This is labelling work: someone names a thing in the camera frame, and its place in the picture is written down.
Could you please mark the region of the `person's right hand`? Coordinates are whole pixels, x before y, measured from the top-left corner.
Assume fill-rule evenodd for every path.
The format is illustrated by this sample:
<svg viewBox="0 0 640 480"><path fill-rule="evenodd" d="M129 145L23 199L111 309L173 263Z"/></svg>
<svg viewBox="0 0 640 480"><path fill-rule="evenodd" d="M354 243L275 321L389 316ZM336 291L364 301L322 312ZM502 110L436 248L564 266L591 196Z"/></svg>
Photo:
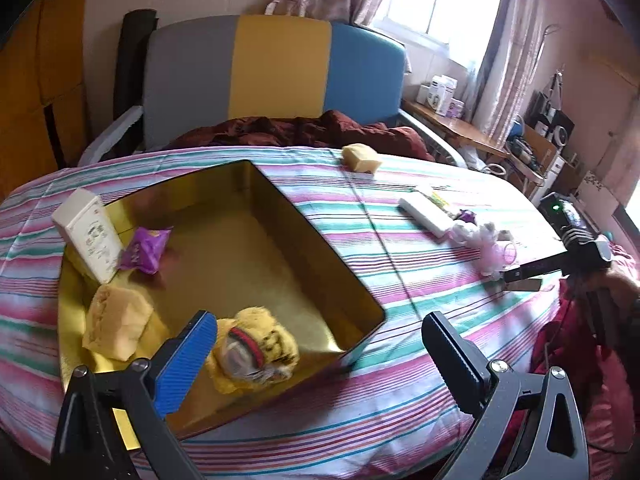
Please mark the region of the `person's right hand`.
<svg viewBox="0 0 640 480"><path fill-rule="evenodd" d="M594 271L582 279L582 292L606 289L611 295L617 321L627 324L639 307L639 283L630 278L621 266L612 263L606 270Z"/></svg>

